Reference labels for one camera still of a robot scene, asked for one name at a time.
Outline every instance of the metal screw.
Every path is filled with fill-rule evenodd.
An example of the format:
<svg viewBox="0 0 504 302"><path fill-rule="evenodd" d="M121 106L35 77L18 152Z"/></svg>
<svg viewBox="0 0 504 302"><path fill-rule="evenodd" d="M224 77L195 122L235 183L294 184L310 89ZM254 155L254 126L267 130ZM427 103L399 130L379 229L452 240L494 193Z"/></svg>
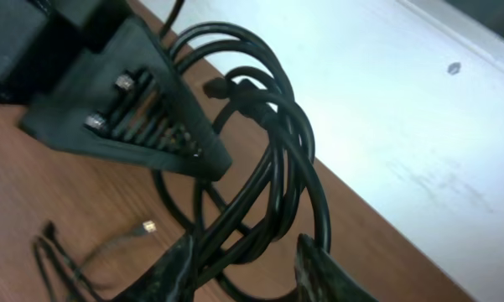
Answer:
<svg viewBox="0 0 504 302"><path fill-rule="evenodd" d="M118 76L116 86L123 91L131 91L134 88L134 80L128 74Z"/></svg>
<svg viewBox="0 0 504 302"><path fill-rule="evenodd" d="M104 127L105 122L106 120L101 114L93 113L86 117L84 124L87 127L94 128L95 130L101 130Z"/></svg>

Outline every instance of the white surface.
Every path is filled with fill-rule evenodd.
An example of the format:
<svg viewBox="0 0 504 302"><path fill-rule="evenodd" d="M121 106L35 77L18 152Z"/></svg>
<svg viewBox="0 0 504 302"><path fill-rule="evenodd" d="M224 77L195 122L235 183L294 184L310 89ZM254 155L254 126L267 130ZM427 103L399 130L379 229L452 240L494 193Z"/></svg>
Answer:
<svg viewBox="0 0 504 302"><path fill-rule="evenodd" d="M172 3L143 1L161 19ZM212 20L271 45L324 164L476 299L504 301L504 71L495 61L393 0L190 0L174 30ZM222 72L249 62L209 61ZM450 75L454 62L462 68Z"/></svg>

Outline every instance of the brown surface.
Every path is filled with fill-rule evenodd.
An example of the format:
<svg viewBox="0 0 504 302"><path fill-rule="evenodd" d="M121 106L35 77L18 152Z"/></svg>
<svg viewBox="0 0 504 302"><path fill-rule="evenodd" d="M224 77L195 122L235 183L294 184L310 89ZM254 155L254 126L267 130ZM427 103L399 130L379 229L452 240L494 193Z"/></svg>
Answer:
<svg viewBox="0 0 504 302"><path fill-rule="evenodd" d="M135 8L154 27L160 25L145 8ZM202 61L187 73L195 92L216 71ZM222 103L200 97L213 118ZM0 107L0 301L46 301L29 243L50 219L76 259L99 242L153 218L159 231L110 251L87 274L107 286L106 297L139 277L183 230L161 205L146 169L52 151L19 131L15 121L23 108ZM242 117L232 117L221 135L234 159L216 186L224 196L236 194L265 147L266 136ZM315 165L330 203L334 258L380 301L469 301L470 299L425 256L385 222L365 201L321 163ZM188 177L166 179L180 206L190 212ZM264 197L247 217L258 221ZM246 291L263 297L284 294L294 286L296 237L312 233L312 215L303 198L291 232L256 262L227 269ZM207 204L212 219L214 207ZM210 282L197 291L197 301L228 301Z"/></svg>

